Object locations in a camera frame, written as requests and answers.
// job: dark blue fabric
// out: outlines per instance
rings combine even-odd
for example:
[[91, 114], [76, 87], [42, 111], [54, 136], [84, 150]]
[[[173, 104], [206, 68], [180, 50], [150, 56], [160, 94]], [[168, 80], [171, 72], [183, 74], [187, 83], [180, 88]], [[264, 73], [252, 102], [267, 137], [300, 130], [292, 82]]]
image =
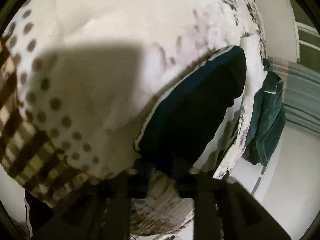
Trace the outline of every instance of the dark blue fabric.
[[263, 87], [254, 96], [247, 149], [243, 154], [243, 158], [252, 164], [266, 166], [279, 142], [285, 124], [282, 91], [281, 78], [268, 72]]
[[141, 156], [169, 175], [173, 156], [191, 167], [213, 139], [226, 109], [241, 96], [245, 77], [245, 55], [238, 46], [207, 61], [159, 104], [139, 143]]

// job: brown checkered fabric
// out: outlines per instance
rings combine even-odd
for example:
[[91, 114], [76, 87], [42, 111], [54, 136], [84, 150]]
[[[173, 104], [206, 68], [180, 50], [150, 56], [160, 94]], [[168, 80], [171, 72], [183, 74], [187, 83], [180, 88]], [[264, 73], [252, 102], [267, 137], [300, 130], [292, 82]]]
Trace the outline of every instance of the brown checkered fabric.
[[71, 168], [48, 135], [22, 119], [16, 70], [4, 42], [2, 39], [0, 52], [0, 163], [33, 196], [54, 207], [91, 178]]

